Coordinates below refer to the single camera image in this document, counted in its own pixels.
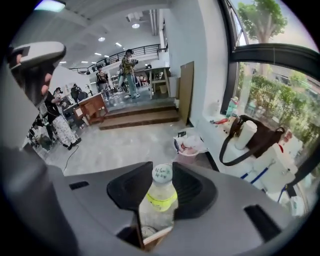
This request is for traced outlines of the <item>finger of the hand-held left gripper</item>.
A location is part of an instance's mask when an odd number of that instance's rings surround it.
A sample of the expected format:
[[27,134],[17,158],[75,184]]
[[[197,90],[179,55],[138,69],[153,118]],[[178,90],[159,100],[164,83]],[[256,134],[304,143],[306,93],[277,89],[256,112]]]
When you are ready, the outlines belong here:
[[66,55],[66,46],[58,41],[32,42],[17,46],[9,55],[8,66],[13,70],[27,70],[42,65],[56,67]]

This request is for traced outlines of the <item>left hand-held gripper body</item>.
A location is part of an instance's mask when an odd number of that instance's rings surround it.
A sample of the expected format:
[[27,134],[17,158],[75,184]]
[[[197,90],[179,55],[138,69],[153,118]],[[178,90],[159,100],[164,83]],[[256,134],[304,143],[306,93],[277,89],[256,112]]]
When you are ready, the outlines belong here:
[[53,64],[41,64],[31,67],[18,65],[14,68],[14,78],[28,99],[39,106],[47,97],[42,96],[41,86],[47,73],[53,76],[55,66]]

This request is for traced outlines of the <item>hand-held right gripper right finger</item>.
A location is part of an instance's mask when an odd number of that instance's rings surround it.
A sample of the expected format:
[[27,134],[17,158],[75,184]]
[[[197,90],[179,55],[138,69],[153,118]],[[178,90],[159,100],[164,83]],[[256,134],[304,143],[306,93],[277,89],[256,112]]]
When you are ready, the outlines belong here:
[[178,208],[157,256],[270,256],[291,213],[249,182],[192,164],[173,163]]

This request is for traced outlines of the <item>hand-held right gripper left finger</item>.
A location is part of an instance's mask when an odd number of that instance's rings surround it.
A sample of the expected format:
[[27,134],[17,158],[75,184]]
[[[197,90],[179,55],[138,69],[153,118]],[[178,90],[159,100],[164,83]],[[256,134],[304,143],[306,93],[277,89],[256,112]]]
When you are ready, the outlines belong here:
[[57,201],[72,230],[74,256],[146,256],[138,218],[151,185],[151,161],[65,176],[48,166]]

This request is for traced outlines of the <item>person's left hand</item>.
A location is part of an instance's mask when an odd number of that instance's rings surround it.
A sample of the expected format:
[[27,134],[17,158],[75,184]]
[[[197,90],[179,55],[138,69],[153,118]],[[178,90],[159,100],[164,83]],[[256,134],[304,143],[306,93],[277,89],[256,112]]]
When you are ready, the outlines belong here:
[[47,95],[48,91],[49,91],[49,87],[50,87],[50,82],[51,82],[51,79],[52,79],[52,75],[50,73],[47,73],[45,76],[44,76],[44,82],[43,82],[43,85],[41,86],[41,95],[44,97]]

